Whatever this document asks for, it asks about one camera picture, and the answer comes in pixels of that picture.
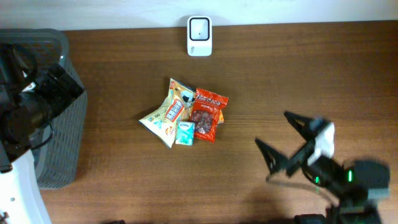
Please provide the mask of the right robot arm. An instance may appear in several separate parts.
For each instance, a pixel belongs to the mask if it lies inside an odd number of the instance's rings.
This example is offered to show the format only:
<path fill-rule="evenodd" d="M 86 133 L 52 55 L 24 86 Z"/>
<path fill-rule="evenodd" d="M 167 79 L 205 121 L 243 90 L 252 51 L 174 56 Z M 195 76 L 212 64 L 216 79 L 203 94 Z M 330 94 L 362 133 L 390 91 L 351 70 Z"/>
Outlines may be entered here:
<path fill-rule="evenodd" d="M 356 159 L 340 165 L 333 159 L 335 125 L 326 118 L 309 118 L 289 111 L 284 116 L 305 143 L 291 157 L 256 139 L 270 175 L 298 170 L 316 187 L 338 199 L 326 214 L 302 214 L 282 223 L 381 223 L 378 203 L 389 196 L 391 172 L 385 162 Z"/>

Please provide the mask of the teal tissue pack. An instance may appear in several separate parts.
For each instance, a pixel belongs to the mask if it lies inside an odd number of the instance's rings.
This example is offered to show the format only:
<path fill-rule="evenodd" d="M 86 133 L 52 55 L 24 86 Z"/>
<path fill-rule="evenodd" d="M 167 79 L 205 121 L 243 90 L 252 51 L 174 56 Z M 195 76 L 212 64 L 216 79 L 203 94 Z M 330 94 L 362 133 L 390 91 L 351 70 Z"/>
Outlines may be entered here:
<path fill-rule="evenodd" d="M 177 125 L 176 144 L 192 146 L 195 133 L 195 123 L 180 121 Z"/>

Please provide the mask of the red candy bag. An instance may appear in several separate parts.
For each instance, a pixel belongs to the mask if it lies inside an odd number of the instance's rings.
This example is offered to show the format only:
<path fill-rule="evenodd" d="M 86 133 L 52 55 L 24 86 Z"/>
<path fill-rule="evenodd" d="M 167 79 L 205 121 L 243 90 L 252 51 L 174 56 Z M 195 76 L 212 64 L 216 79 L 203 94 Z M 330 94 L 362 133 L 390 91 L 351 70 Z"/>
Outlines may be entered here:
<path fill-rule="evenodd" d="M 195 123 L 194 136 L 214 143 L 220 111 L 228 104 L 229 98 L 202 88 L 196 89 L 190 122 Z"/>

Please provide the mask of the cream blue snack bag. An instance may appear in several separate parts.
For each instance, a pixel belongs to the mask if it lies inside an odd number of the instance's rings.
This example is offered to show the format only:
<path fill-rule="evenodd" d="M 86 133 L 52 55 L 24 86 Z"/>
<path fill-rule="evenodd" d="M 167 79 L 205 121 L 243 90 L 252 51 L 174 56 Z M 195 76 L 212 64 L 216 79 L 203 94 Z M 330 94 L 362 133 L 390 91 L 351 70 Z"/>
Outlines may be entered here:
<path fill-rule="evenodd" d="M 169 149 L 175 142 L 179 121 L 188 121 L 195 101 L 195 90 L 170 78 L 168 95 L 155 111 L 139 120 Z"/>

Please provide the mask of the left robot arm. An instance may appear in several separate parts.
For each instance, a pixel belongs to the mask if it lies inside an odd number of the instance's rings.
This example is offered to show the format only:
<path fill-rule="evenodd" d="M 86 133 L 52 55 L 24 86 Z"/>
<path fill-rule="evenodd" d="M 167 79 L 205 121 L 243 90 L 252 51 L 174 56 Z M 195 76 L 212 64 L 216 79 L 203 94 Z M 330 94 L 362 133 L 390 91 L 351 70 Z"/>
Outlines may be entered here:
<path fill-rule="evenodd" d="M 85 89 L 59 64 L 41 72 L 35 55 L 1 44 L 1 223 L 50 223 L 37 184 L 30 137 L 51 126 Z"/>

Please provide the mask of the orange tissue pack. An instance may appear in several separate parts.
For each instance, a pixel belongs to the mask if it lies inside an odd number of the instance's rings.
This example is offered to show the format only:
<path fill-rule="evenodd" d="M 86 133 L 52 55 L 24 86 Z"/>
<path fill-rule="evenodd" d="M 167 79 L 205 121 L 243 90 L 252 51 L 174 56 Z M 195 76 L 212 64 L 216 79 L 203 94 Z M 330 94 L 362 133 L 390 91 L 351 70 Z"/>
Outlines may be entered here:
<path fill-rule="evenodd" d="M 220 110 L 219 118 L 218 118 L 218 124 L 224 123 L 224 116 L 222 111 Z"/>

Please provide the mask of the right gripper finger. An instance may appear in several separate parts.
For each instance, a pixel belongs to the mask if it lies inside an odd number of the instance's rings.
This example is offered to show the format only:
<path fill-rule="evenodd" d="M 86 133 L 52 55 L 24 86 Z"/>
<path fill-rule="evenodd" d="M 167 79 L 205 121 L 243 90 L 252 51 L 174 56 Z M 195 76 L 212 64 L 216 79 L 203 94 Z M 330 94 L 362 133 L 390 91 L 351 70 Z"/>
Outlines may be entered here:
<path fill-rule="evenodd" d="M 267 164 L 270 175 L 286 169 L 288 158 L 284 154 L 280 153 L 258 138 L 255 139 L 255 143 Z"/>
<path fill-rule="evenodd" d="M 310 123 L 312 118 L 301 116 L 289 111 L 284 112 L 284 116 L 289 122 L 289 124 L 304 138 L 304 140 L 309 141 L 313 138 L 312 130 L 310 129 Z"/>

